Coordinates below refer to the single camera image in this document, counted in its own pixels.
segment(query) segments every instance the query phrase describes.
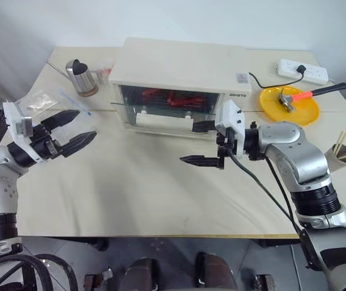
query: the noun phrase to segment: white power strip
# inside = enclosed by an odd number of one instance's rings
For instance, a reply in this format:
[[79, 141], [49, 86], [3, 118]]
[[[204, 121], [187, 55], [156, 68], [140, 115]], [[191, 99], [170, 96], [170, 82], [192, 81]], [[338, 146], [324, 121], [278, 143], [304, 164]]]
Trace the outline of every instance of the white power strip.
[[289, 79], [297, 80], [301, 74], [296, 71], [299, 65], [304, 65], [306, 71], [302, 82], [325, 85], [329, 81], [328, 71], [325, 68], [316, 65], [304, 64], [303, 62], [281, 59], [278, 64], [278, 75]]

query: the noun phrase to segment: white table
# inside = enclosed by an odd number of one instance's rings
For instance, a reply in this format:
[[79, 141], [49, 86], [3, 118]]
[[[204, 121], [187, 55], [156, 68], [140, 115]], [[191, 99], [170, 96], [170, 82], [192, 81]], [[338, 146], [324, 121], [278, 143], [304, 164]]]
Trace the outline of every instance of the white table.
[[[78, 57], [88, 63], [99, 59], [98, 50], [104, 54], [118, 53], [115, 48], [56, 48], [50, 60], [61, 65]], [[310, 53], [252, 52], [259, 60], [255, 69], [265, 63], [263, 54], [314, 63], [308, 57]], [[252, 70], [263, 83], [284, 82], [276, 75], [257, 71]], [[32, 91], [50, 80], [64, 86], [68, 83], [45, 66]], [[85, 104], [101, 109], [110, 92], [99, 92], [83, 99]], [[332, 112], [321, 112], [319, 120], [305, 128], [307, 138], [323, 152], [341, 130], [346, 130], [346, 101], [339, 93], [328, 95], [332, 101], [327, 105], [332, 106]], [[118, 114], [108, 109], [107, 106], [93, 111], [89, 126], [98, 135], [90, 145], [67, 159], [58, 157], [34, 166], [18, 180], [17, 219], [21, 235], [295, 237], [283, 214], [231, 161], [225, 162], [225, 170], [218, 170], [179, 160], [192, 154], [216, 156], [215, 142], [137, 133], [125, 129]], [[245, 112], [247, 126], [254, 120], [258, 124], [271, 122], [263, 112], [254, 109]], [[9, 140], [7, 134], [3, 143]], [[250, 162], [247, 158], [242, 162], [285, 207], [265, 162]], [[346, 168], [333, 174], [333, 184], [346, 205]]]

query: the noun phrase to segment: white wall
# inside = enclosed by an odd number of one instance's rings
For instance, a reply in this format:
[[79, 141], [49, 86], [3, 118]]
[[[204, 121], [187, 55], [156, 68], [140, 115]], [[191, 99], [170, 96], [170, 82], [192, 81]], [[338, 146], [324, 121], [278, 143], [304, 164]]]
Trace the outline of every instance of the white wall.
[[128, 36], [312, 50], [346, 82], [343, 0], [9, 0], [0, 1], [0, 99], [24, 96], [54, 45], [120, 46]]

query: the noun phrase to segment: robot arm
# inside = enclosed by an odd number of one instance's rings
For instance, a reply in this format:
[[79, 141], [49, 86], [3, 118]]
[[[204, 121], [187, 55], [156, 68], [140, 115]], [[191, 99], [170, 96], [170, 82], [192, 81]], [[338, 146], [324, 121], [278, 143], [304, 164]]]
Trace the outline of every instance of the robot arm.
[[37, 162], [54, 159], [59, 155], [68, 157], [85, 147], [96, 136], [96, 132], [82, 133], [61, 146], [52, 140], [52, 130], [73, 121], [79, 111], [59, 112], [33, 127], [31, 118], [24, 116], [15, 103], [5, 102], [3, 108], [14, 142], [8, 146], [0, 146], [0, 256], [22, 250], [16, 228], [16, 180]]
[[324, 154], [306, 140], [301, 127], [289, 122], [244, 129], [244, 116], [232, 100], [216, 112], [217, 158], [187, 156], [181, 160], [196, 166], [224, 168], [232, 151], [237, 158], [245, 152], [250, 160], [269, 157], [296, 206], [304, 228], [301, 246], [308, 266], [323, 271], [333, 291], [346, 290], [346, 208], [331, 183]]

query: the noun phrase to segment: yellow plate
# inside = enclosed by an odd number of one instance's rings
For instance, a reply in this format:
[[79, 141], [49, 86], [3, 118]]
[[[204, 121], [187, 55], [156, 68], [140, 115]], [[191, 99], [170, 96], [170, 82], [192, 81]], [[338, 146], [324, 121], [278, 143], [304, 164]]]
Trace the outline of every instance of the yellow plate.
[[264, 89], [260, 94], [260, 105], [269, 118], [275, 121], [290, 121], [301, 126], [309, 125], [318, 119], [319, 107], [313, 98], [292, 102], [295, 111], [287, 112], [286, 107], [282, 106], [278, 100], [282, 89], [285, 95], [303, 92], [290, 86]]

